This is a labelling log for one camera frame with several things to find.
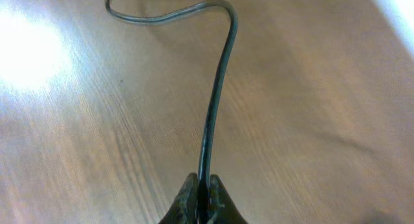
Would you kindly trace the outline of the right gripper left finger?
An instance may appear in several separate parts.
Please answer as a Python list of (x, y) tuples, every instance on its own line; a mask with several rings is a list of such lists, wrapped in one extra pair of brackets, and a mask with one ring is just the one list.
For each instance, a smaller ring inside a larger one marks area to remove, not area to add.
[(169, 210), (158, 224), (196, 224), (197, 223), (196, 173), (188, 174)]

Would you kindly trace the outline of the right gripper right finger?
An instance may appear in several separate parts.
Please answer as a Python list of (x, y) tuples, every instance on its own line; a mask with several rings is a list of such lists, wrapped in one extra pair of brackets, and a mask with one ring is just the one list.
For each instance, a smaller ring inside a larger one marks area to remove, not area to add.
[(210, 205), (207, 224), (247, 224), (218, 175), (210, 176)]

